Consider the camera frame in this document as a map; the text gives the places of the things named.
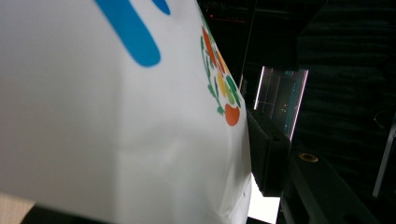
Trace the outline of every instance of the white bag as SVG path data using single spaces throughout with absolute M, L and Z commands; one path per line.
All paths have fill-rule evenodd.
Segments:
M 114 223 L 245 223 L 244 100 L 196 2 L 0 2 L 0 190 Z

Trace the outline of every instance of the printed illustration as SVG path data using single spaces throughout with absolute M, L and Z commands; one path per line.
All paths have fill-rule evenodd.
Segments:
M 221 57 L 205 20 L 202 33 L 202 56 L 209 81 L 207 87 L 218 103 L 219 114 L 225 117 L 230 126 L 234 126 L 240 118 L 241 96 L 239 90 L 233 82 L 230 71 Z

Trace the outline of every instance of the green leaf graphic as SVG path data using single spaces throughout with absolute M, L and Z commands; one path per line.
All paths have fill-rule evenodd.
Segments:
M 216 90 L 216 97 L 219 98 L 219 86 L 218 86 L 218 82 L 215 79 L 215 90 Z
M 219 112 L 219 114 L 223 115 L 224 114 L 224 109 L 221 106 L 219 106 L 218 107 L 218 112 Z

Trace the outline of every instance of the blue stripe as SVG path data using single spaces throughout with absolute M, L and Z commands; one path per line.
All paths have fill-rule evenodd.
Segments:
M 142 66 L 160 62 L 160 51 L 129 0 L 95 0 L 131 56 Z

